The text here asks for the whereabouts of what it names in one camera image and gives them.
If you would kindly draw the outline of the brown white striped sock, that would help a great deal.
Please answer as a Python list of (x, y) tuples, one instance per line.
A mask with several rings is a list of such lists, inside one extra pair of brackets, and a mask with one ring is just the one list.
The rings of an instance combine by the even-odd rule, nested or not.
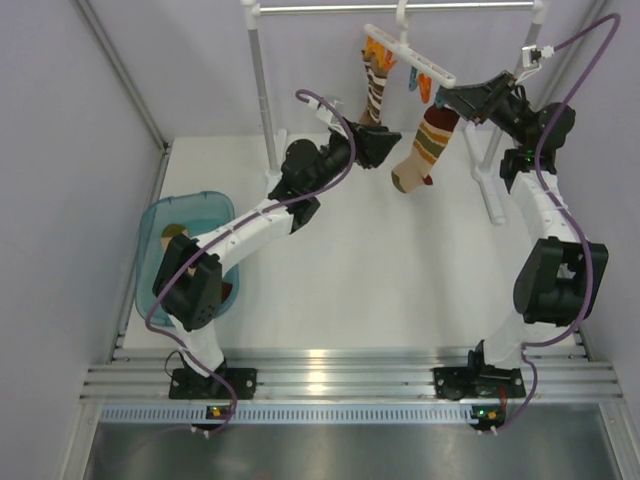
[(366, 58), (364, 50), (362, 61), (367, 79), (367, 98), (359, 123), (365, 125), (381, 125), (381, 110), (384, 98), (384, 90), (390, 71), (384, 71), (378, 64), (376, 56)]

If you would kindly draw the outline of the white clip hanger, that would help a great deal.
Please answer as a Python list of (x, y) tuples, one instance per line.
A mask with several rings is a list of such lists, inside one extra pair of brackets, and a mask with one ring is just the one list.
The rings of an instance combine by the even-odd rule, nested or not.
[(455, 75), (432, 62), (409, 46), (407, 6), (408, 1), (402, 0), (399, 1), (395, 7), (395, 21), (400, 32), (400, 37), (398, 39), (373, 24), (365, 24), (364, 32), (375, 42), (390, 51), (398, 59), (401, 59), (414, 67), (419, 73), (423, 73), (433, 78), (441, 86), (446, 88), (454, 87), (457, 81)]

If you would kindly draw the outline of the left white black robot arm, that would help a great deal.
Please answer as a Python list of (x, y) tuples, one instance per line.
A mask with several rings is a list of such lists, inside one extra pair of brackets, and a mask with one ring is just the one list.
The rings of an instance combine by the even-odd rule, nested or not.
[(230, 291), (225, 275), (255, 251), (305, 226), (332, 181), (353, 165), (379, 167), (401, 138), (384, 126), (350, 122), (343, 132), (331, 131), (325, 145), (296, 140), (285, 150), (279, 182), (257, 207), (210, 232), (178, 233), (169, 240), (152, 293), (174, 325), (182, 361), (171, 374), (170, 399), (253, 397), (256, 370), (228, 367), (215, 331), (214, 320)]

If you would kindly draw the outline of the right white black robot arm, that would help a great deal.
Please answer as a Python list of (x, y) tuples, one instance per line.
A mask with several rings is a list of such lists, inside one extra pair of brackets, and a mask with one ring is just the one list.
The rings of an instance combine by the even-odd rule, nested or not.
[(542, 344), (534, 325), (555, 327), (553, 338), (566, 338), (590, 315), (609, 259), (605, 245), (587, 240), (559, 191), (556, 152), (576, 113), (566, 103), (533, 110), (524, 87), (508, 72), (481, 84), (440, 88), (436, 103), (474, 123), (489, 120), (512, 138), (515, 145), (505, 151), (499, 176), (533, 243), (514, 282), (510, 315), (469, 351), (466, 365), (434, 369), (436, 396), (523, 398), (523, 355)]

